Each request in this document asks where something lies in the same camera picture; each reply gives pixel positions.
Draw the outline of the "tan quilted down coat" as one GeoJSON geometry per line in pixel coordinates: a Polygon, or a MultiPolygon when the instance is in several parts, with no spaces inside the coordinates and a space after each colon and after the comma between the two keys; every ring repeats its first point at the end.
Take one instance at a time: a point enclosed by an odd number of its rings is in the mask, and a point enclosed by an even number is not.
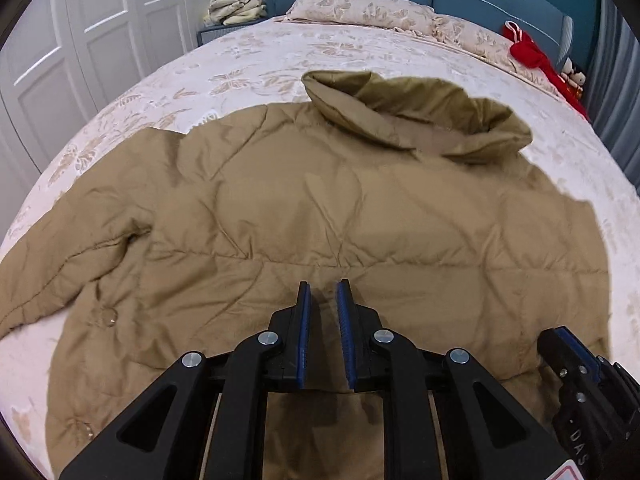
{"type": "Polygon", "coordinates": [[[320,307],[310,407],[270,401],[271,478],[382,472],[381,404],[344,379],[342,278],[417,346],[468,349],[537,418],[543,330],[608,351],[596,215],[523,157],[533,135],[510,107],[440,79],[302,81],[303,103],[135,133],[2,260],[3,333],[68,312],[48,388],[54,472],[184,352],[232,350],[300,282],[320,307]]]}

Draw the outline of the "grey curtain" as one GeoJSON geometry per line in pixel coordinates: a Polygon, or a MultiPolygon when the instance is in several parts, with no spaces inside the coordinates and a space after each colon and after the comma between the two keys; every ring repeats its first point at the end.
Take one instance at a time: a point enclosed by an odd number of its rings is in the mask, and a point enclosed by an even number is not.
{"type": "Polygon", "coordinates": [[[613,0],[600,0],[600,26],[587,76],[592,128],[639,184],[639,40],[613,0]]]}

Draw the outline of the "floral beige bedspread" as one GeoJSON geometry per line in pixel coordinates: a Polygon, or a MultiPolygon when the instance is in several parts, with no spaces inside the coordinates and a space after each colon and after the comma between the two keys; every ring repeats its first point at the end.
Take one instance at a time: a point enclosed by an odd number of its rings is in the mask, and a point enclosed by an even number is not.
{"type": "Polygon", "coordinates": [[[186,132],[257,104],[305,99],[307,70],[447,79],[513,108],[533,131],[526,157],[563,193],[591,203],[608,251],[612,358],[639,369],[639,199],[593,128],[544,74],[411,32],[286,18],[248,26],[177,58],[108,103],[52,159],[2,242],[9,250],[74,181],[145,127],[186,132]]]}

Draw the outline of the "small plush dolls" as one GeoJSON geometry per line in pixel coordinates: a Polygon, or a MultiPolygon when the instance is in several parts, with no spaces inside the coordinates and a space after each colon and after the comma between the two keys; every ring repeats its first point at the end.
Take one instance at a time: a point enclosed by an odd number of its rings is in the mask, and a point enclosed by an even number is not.
{"type": "Polygon", "coordinates": [[[584,94],[586,75],[582,69],[573,63],[570,58],[566,58],[560,71],[561,78],[570,87],[576,98],[580,100],[584,94]]]}

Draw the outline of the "red cloth bag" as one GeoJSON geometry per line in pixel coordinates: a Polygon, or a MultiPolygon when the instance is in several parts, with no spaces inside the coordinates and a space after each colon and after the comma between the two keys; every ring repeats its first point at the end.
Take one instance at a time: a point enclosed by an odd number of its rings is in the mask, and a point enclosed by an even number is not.
{"type": "Polygon", "coordinates": [[[518,62],[532,70],[541,70],[550,84],[567,100],[567,103],[589,120],[588,113],[582,102],[576,98],[570,87],[561,78],[560,71],[562,67],[558,70],[525,30],[521,29],[514,21],[507,20],[502,25],[501,33],[506,39],[512,41],[510,53],[518,62]]]}

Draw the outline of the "blue-grey nightstand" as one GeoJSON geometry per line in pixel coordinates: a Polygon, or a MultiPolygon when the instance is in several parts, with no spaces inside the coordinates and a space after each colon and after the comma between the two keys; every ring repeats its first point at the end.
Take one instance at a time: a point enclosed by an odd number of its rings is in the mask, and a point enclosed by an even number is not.
{"type": "Polygon", "coordinates": [[[209,42],[216,40],[224,35],[230,34],[230,32],[236,32],[242,28],[257,25],[261,22],[264,22],[264,18],[258,18],[256,21],[242,23],[242,24],[234,24],[229,26],[224,25],[214,25],[202,28],[196,33],[196,45],[198,47],[203,47],[204,44],[208,44],[209,42]]]}

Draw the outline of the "right floral pillow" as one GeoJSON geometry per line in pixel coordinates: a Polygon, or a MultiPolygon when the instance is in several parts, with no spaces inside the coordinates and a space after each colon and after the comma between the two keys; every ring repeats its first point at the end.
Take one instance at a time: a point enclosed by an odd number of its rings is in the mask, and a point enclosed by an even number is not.
{"type": "Polygon", "coordinates": [[[433,22],[433,37],[449,47],[472,54],[482,61],[500,68],[504,72],[527,80],[538,89],[560,98],[560,92],[539,68],[528,68],[510,53],[513,42],[463,18],[436,14],[433,22]]]}

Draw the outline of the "floral pillow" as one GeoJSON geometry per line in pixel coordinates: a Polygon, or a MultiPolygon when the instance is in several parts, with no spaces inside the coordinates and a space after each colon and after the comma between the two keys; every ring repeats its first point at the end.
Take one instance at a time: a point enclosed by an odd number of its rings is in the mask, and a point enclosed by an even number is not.
{"type": "Polygon", "coordinates": [[[513,42],[463,18],[436,14],[433,22],[433,37],[449,47],[472,54],[482,61],[500,68],[504,72],[527,80],[538,89],[560,98],[560,92],[539,68],[528,68],[510,53],[513,42]]]}
{"type": "Polygon", "coordinates": [[[295,0],[284,18],[431,35],[437,15],[430,6],[409,0],[295,0]]]}

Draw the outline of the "left floral pillow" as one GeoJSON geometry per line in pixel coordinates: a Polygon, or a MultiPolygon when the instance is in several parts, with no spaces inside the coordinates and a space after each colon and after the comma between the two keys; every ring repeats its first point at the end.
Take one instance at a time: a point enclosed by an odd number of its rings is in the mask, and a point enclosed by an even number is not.
{"type": "Polygon", "coordinates": [[[431,35],[437,15],[430,6],[409,0],[295,0],[284,18],[431,35]]]}

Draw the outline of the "stack of folded beige cloths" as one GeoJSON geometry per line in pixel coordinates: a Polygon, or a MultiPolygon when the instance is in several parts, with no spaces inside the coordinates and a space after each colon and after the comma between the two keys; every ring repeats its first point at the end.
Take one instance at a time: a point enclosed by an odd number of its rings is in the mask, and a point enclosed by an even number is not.
{"type": "Polygon", "coordinates": [[[203,15],[203,25],[242,25],[267,15],[266,0],[210,0],[203,15]]]}

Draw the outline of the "white panelled wardrobe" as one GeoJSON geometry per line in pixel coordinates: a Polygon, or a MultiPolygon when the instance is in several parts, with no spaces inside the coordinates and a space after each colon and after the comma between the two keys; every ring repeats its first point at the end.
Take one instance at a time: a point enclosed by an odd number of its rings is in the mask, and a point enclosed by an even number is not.
{"type": "Polygon", "coordinates": [[[1,48],[1,227],[96,113],[193,50],[209,0],[32,0],[1,48]]]}

